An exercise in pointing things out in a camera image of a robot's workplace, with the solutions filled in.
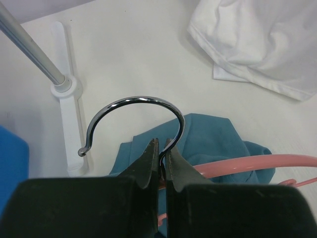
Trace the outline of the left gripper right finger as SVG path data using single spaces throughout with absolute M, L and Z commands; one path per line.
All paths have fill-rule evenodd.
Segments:
M 314 238 L 317 224 L 293 180 L 213 183 L 176 148 L 165 158 L 169 238 Z

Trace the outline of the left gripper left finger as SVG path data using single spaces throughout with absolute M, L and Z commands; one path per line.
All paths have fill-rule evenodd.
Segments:
M 158 231 L 159 144 L 114 177 L 22 182 L 0 219 L 3 238 L 152 238 Z

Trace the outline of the pink hanger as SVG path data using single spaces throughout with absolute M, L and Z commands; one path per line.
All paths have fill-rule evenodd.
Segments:
M 176 143 L 180 140 L 183 135 L 185 128 L 185 118 L 178 108 L 172 103 L 150 96 L 134 96 L 129 98 L 123 98 L 117 100 L 104 108 L 102 108 L 91 120 L 87 133 L 86 133 L 86 145 L 78 150 L 78 155 L 84 157 L 87 152 L 92 148 L 94 130 L 99 123 L 99 121 L 106 116 L 108 113 L 118 109 L 120 107 L 137 104 L 146 103 L 162 106 L 172 113 L 175 114 L 179 121 L 179 129 L 175 138 L 169 142 L 166 147 L 159 154 L 159 161 L 161 162 L 163 158 L 166 158 L 166 153 L 169 149 L 172 149 Z M 201 165 L 194 166 L 201 175 L 210 179 L 214 177 L 230 175 L 240 172 L 248 172 L 251 170 L 261 170 L 279 167 L 316 167 L 317 159 L 312 156 L 304 155 L 290 155 L 290 154 L 280 154 L 280 155 L 259 155 L 259 156 L 249 156 L 234 158 L 228 160 L 222 160 L 219 162 L 211 162 Z

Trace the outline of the teal tank top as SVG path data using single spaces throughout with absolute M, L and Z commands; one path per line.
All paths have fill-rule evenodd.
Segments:
M 130 142 L 122 143 L 110 175 L 121 173 L 138 159 L 153 138 L 159 140 L 159 148 L 162 150 L 166 140 L 175 137 L 178 128 L 178 120 L 173 119 L 134 136 Z M 229 119 L 202 114 L 185 116 L 185 129 L 177 148 L 182 157 L 193 166 L 271 154 L 269 149 L 261 145 L 242 140 Z

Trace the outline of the white navy-trimmed tank top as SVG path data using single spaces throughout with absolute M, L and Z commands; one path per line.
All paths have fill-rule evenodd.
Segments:
M 214 79 L 299 101 L 317 92 L 314 0 L 202 0 L 188 32 L 213 60 Z

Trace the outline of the blue plastic bin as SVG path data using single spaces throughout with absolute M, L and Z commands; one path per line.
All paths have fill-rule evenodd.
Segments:
M 29 146 L 7 130 L 0 127 L 0 212 L 16 187 L 29 176 Z

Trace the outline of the clothes rack metal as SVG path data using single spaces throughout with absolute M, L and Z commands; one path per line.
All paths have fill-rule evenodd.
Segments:
M 83 86 L 74 76 L 68 33 L 61 22 L 51 26 L 56 62 L 52 62 L 32 37 L 2 4 L 0 6 L 0 29 L 52 82 L 51 93 L 59 100 L 67 172 L 70 177 L 80 177 L 89 171 L 88 159 L 80 157 L 78 149 L 84 144 L 79 99 Z

